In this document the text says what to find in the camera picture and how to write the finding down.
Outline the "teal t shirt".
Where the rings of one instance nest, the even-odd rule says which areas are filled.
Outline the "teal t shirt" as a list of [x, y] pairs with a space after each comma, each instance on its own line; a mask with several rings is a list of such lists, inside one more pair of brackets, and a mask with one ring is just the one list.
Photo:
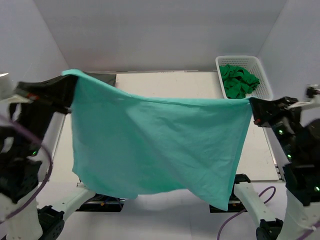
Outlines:
[[249, 100], [127, 93], [77, 69], [72, 171], [92, 191], [134, 199], [187, 189], [227, 210], [252, 117]]

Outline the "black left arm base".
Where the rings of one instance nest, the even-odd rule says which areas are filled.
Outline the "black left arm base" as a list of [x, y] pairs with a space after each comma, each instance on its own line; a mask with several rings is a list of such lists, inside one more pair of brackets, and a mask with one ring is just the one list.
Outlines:
[[96, 195], [83, 203], [77, 212], [119, 213], [122, 211], [125, 199], [106, 195]]

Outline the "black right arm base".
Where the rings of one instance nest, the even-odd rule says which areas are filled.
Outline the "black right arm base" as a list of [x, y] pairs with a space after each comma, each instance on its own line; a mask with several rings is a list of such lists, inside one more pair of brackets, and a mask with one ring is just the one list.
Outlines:
[[228, 202], [228, 209], [227, 211], [218, 209], [212, 205], [209, 205], [209, 211], [210, 213], [239, 213], [242, 210], [246, 211], [246, 208], [242, 204], [242, 202], [239, 200], [239, 198], [235, 195], [234, 193], [234, 187], [236, 184], [240, 183], [250, 183], [251, 180], [248, 178], [246, 174], [236, 174], [235, 179], [234, 179], [234, 184], [232, 187], [232, 192], [229, 197], [229, 202]]

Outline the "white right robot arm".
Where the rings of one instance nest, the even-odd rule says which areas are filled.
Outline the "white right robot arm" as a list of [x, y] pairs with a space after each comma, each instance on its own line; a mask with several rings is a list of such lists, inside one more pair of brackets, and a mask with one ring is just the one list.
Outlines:
[[284, 220], [276, 218], [249, 182], [232, 182], [226, 195], [239, 199], [256, 225], [258, 240], [318, 240], [320, 238], [320, 120], [302, 126], [303, 110], [311, 101], [283, 97], [267, 101], [249, 99], [254, 124], [271, 128], [287, 160], [283, 166], [286, 187]]

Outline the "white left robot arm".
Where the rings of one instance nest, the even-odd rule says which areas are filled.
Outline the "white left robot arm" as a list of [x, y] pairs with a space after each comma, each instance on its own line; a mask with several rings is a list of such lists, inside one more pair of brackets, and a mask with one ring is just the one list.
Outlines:
[[74, 76], [59, 76], [13, 86], [8, 73], [0, 75], [0, 99], [8, 103], [8, 115], [0, 118], [0, 221], [7, 225], [7, 240], [55, 240], [83, 204], [105, 196], [103, 184], [80, 183], [60, 201], [39, 207], [53, 172], [44, 138], [54, 114], [71, 112], [76, 83]]

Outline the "crumpled green t shirt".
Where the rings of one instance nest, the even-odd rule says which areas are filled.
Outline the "crumpled green t shirt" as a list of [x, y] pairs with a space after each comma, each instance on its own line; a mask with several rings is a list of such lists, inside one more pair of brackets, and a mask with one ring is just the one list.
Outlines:
[[226, 97], [244, 99], [260, 85], [260, 79], [240, 66], [224, 65], [219, 67]]

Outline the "white plastic basket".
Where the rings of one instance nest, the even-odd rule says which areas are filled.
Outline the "white plastic basket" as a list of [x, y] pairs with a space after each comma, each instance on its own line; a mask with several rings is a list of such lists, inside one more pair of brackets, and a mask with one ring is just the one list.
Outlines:
[[268, 101], [273, 99], [274, 95], [268, 78], [260, 60], [257, 57], [251, 55], [223, 55], [215, 58], [215, 64], [222, 95], [225, 99], [227, 98], [227, 95], [220, 70], [220, 67], [225, 65], [242, 67], [259, 79], [260, 84], [252, 93], [247, 94], [246, 97], [254, 97]]

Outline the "folded grey t shirt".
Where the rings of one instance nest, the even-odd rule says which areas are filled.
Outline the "folded grey t shirt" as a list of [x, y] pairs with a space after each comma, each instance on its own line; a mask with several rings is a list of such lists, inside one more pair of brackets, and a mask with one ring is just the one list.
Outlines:
[[90, 77], [93, 77], [101, 82], [104, 82], [112, 87], [116, 86], [117, 75], [116, 74], [106, 74], [106, 73], [93, 73], [85, 72], [84, 73]]

